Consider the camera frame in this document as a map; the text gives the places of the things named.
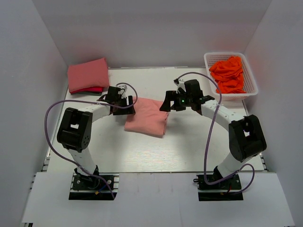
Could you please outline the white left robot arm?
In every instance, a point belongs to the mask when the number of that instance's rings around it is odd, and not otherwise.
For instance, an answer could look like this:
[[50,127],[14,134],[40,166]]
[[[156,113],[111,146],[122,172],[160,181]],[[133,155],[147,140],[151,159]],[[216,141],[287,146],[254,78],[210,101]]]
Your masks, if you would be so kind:
[[94,163],[89,143],[93,122],[110,115],[134,114],[133,96],[122,97],[111,103],[98,102],[81,109],[67,108],[57,133],[57,141],[68,150],[79,166],[75,172],[84,176],[84,183],[94,189],[99,186],[98,166]]

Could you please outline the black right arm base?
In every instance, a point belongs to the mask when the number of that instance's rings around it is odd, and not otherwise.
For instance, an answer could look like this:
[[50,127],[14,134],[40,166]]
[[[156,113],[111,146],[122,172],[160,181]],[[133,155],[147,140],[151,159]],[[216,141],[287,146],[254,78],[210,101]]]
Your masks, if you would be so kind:
[[205,182],[204,175],[197,175],[193,179],[197,185],[199,201],[242,201],[243,193],[239,175],[209,185]]

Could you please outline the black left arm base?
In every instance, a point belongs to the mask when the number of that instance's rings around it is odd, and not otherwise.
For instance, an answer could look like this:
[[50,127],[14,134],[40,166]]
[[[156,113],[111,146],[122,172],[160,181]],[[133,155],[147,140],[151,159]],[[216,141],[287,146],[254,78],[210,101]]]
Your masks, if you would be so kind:
[[99,174],[106,183],[90,175],[81,175],[74,169],[69,192],[70,201],[113,201],[116,198],[119,184],[119,174],[101,174],[98,168],[94,174]]

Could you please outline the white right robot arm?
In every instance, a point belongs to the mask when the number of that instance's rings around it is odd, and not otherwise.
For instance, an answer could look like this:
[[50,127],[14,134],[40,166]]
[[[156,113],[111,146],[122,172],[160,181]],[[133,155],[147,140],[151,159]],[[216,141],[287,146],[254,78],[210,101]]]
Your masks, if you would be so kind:
[[229,154],[214,169],[214,184],[226,188],[231,183],[231,175],[238,172],[247,161],[267,149],[267,143],[259,119],[255,115],[243,116],[222,105],[213,97],[189,95],[186,92],[166,91],[160,111],[183,111],[187,107],[212,120],[228,132]]

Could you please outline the light pink t shirt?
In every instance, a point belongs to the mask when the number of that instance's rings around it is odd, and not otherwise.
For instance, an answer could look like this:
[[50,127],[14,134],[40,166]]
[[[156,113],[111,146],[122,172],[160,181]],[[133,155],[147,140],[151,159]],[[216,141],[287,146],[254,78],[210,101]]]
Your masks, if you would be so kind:
[[125,131],[163,137],[169,112],[160,111],[161,101],[139,97],[134,104],[135,114],[128,115]]

